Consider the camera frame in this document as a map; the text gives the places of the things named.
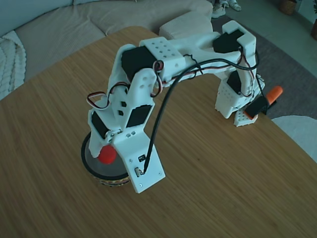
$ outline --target cable connector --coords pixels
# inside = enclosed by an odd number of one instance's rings
[[[136,167],[136,168],[134,169],[134,171],[135,171],[135,174],[137,175],[137,177],[140,177],[140,176],[142,176],[142,175],[145,174],[145,172],[143,172],[142,170],[140,170],[139,167]]]

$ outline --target perforated bracket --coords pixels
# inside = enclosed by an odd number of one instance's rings
[[[258,119],[258,115],[256,115],[253,119],[250,119],[244,114],[243,111],[244,111],[244,108],[239,109],[236,112],[236,115],[234,116],[234,125],[235,126],[249,125],[249,124],[253,124],[256,122],[256,120]]]

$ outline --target shoe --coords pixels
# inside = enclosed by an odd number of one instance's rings
[[[242,10],[241,6],[237,3],[236,0],[229,0],[229,6],[232,9],[236,10],[236,11],[241,11]]]
[[[224,7],[224,8],[228,8],[229,7],[229,3],[227,2],[227,0],[221,0],[220,4]]]
[[[226,15],[226,10],[224,9],[224,7],[217,3],[213,6],[213,12],[212,12],[212,18],[217,19],[221,16]]]

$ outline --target gray carpet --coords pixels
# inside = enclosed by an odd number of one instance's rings
[[[213,19],[213,30],[221,33],[221,26],[230,20],[227,16]],[[257,38],[257,50],[261,59],[258,73],[265,80],[264,92],[275,85],[281,85],[284,89],[283,95],[267,115],[271,119],[288,115],[317,119],[317,78],[273,43],[250,32]]]

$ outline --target table surface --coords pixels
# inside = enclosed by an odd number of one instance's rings
[[[266,116],[239,128],[224,119],[213,75],[174,90],[156,139],[165,179],[136,194],[88,174],[86,96],[106,90],[120,46],[151,37],[126,28],[0,102],[1,237],[316,237],[317,165]]]

